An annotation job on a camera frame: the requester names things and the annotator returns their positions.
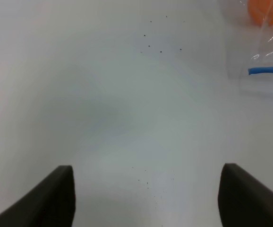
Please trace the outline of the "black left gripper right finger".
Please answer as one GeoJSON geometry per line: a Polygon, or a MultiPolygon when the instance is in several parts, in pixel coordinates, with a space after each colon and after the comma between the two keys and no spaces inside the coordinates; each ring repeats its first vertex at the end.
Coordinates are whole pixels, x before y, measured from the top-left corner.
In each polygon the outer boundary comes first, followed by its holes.
{"type": "Polygon", "coordinates": [[[237,164],[222,168],[218,208],[224,227],[273,227],[273,191],[237,164]]]}

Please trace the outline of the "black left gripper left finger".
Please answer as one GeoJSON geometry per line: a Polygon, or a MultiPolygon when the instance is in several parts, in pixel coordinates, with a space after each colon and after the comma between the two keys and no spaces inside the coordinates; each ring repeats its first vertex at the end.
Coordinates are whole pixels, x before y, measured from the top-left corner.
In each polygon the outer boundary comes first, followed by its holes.
{"type": "Polygon", "coordinates": [[[0,214],[0,227],[70,227],[76,211],[72,166],[59,166],[0,214]]]}

